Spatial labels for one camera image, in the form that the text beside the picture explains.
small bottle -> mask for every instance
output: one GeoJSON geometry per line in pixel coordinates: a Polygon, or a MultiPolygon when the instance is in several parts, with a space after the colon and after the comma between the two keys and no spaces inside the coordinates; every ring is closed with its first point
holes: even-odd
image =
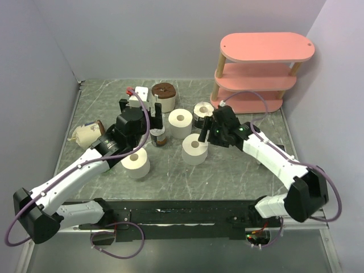
{"type": "Polygon", "coordinates": [[[150,138],[152,139],[152,144],[155,147],[161,147],[166,145],[167,143],[166,128],[163,126],[162,129],[151,129],[150,138]]]}

toilet paper roll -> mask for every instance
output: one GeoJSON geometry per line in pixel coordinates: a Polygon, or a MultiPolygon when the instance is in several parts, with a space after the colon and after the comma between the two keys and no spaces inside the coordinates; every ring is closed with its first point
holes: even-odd
{"type": "Polygon", "coordinates": [[[207,157],[208,142],[199,142],[199,134],[191,134],[183,140],[182,158],[189,165],[199,165],[207,157]]]}
{"type": "Polygon", "coordinates": [[[168,117],[174,138],[184,139],[192,130],[192,114],[185,109],[173,110],[168,117]]]}
{"type": "Polygon", "coordinates": [[[205,117],[211,117],[214,106],[208,102],[199,102],[193,108],[193,125],[201,129],[204,124],[205,117]]]}
{"type": "Polygon", "coordinates": [[[134,179],[146,176],[150,170],[147,151],[143,148],[121,160],[121,164],[124,166],[127,175],[134,179]]]}

pink shelf board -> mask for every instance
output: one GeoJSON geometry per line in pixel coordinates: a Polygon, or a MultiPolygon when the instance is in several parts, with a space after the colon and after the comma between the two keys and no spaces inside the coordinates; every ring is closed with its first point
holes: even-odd
{"type": "MultiPolygon", "coordinates": [[[[214,107],[217,107],[220,101],[230,96],[232,92],[220,88],[217,96],[217,101],[211,101],[214,107]]],[[[275,112],[282,106],[283,100],[277,99],[278,91],[262,91],[259,94],[266,100],[268,112],[275,112]]],[[[236,114],[247,113],[264,113],[265,108],[263,102],[254,94],[239,94],[229,99],[226,102],[231,106],[236,114]]]]}
{"type": "Polygon", "coordinates": [[[237,63],[296,63],[309,60],[313,43],[292,32],[233,33],[222,38],[221,53],[237,63]]]}
{"type": "Polygon", "coordinates": [[[215,75],[215,81],[231,92],[287,90],[296,83],[296,76],[289,76],[290,70],[282,63],[225,64],[222,78],[215,75]]]}

gray marble tabletop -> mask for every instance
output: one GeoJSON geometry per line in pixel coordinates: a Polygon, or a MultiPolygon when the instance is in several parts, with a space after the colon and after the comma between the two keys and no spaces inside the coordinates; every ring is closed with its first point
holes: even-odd
{"type": "MultiPolygon", "coordinates": [[[[120,109],[118,101],[126,98],[128,86],[151,88],[160,82],[170,82],[177,90],[175,108],[192,112],[200,101],[209,101],[213,80],[87,80],[81,84],[81,95],[68,137],[82,124],[100,119],[105,128],[115,122],[120,109]]],[[[134,180],[125,174],[121,163],[106,173],[93,178],[71,200],[89,200],[102,197],[107,200],[222,200],[256,199],[262,195],[286,192],[283,184],[263,165],[236,147],[209,145],[203,164],[190,166],[181,156],[182,140],[171,137],[169,113],[163,114],[168,143],[154,147],[150,138],[145,145],[151,163],[147,176],[134,180]]],[[[238,115],[241,122],[262,114],[238,115]]],[[[289,142],[282,113],[269,114],[256,124],[274,143],[283,144],[289,154],[289,142]]],[[[63,170],[84,152],[75,142],[67,142],[58,171],[63,170]]]]}

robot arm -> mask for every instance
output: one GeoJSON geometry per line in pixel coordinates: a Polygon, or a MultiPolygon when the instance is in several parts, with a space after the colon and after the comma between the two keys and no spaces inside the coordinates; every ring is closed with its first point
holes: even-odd
{"type": "MultiPolygon", "coordinates": [[[[19,219],[35,243],[47,241],[63,228],[86,223],[103,225],[104,222],[110,221],[112,210],[109,209],[107,202],[101,198],[82,204],[62,204],[92,177],[108,171],[122,158],[100,160],[84,166],[81,165],[82,163],[101,157],[128,153],[138,145],[141,137],[146,133],[146,117],[140,108],[140,103],[135,104],[133,102],[129,105],[128,103],[128,100],[119,101],[121,114],[117,117],[116,123],[110,126],[106,133],[99,137],[68,168],[31,191],[22,188],[14,193],[15,213],[18,213],[37,196],[42,196],[19,219]],[[67,175],[46,193],[46,188],[75,167],[78,169],[67,175]]],[[[147,103],[147,96],[145,96],[143,103],[147,103]]],[[[151,116],[150,110],[148,115],[152,129],[163,127],[160,104],[155,104],[154,117],[151,116]]]]}
{"type": "Polygon", "coordinates": [[[209,131],[208,142],[222,147],[236,146],[280,179],[288,193],[257,199],[255,209],[262,218],[290,216],[304,222],[328,202],[326,180],[312,169],[289,162],[287,158],[298,161],[284,151],[278,152],[279,148],[263,132],[255,126],[254,129],[260,137],[252,132],[249,122],[240,124],[230,106],[223,106],[212,117],[205,118],[198,140],[204,142],[209,131]]]}

